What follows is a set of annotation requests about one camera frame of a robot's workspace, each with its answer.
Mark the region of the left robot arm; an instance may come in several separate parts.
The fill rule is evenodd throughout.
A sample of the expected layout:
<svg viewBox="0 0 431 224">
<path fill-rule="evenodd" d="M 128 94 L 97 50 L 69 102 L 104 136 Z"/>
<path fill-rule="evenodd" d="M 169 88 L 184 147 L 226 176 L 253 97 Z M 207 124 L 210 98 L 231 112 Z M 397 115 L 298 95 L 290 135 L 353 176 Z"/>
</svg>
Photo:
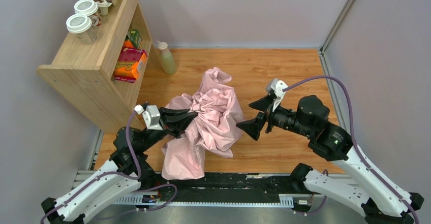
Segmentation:
<svg viewBox="0 0 431 224">
<path fill-rule="evenodd" d="M 158 189 L 145 151 L 167 136 L 180 138 L 197 116 L 198 112 L 190 109 L 135 106 L 127 125 L 117 132 L 116 150 L 109 159 L 69 193 L 45 199 L 41 203 L 44 216 L 40 222 L 88 223 L 126 194 Z"/>
</svg>

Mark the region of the pink folding umbrella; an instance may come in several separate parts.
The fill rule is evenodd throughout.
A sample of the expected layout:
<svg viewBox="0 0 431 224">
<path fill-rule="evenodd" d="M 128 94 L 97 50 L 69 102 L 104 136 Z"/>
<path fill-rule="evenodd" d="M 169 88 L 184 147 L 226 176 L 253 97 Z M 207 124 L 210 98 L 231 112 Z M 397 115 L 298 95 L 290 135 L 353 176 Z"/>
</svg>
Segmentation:
<svg viewBox="0 0 431 224">
<path fill-rule="evenodd" d="M 236 124 L 244 120 L 244 115 L 234 88 L 227 85 L 231 79 L 219 68 L 209 69 L 193 95 L 184 93 L 167 104 L 169 109 L 189 109 L 198 115 L 180 138 L 173 138 L 162 147 L 164 179 L 204 177 L 208 151 L 224 158 L 233 157 L 231 147 L 243 134 Z"/>
</svg>

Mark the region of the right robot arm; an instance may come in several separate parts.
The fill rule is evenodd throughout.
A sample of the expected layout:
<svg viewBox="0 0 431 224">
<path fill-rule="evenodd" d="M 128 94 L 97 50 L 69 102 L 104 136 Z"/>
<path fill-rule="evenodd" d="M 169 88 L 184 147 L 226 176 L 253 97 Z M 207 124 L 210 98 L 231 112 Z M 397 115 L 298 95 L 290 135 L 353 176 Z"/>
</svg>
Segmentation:
<svg viewBox="0 0 431 224">
<path fill-rule="evenodd" d="M 308 138 L 309 148 L 326 161 L 344 170 L 355 182 L 351 186 L 334 180 L 306 164 L 298 164 L 291 175 L 309 191 L 324 194 L 359 213 L 367 223 L 414 223 L 413 212 L 424 202 L 418 193 L 407 192 L 378 169 L 366 164 L 362 151 L 354 147 L 349 133 L 328 120 L 329 108 L 315 95 L 303 97 L 297 110 L 275 106 L 275 94 L 252 102 L 258 110 L 254 119 L 239 122 L 237 127 L 254 140 L 261 131 L 279 127 Z"/>
</svg>

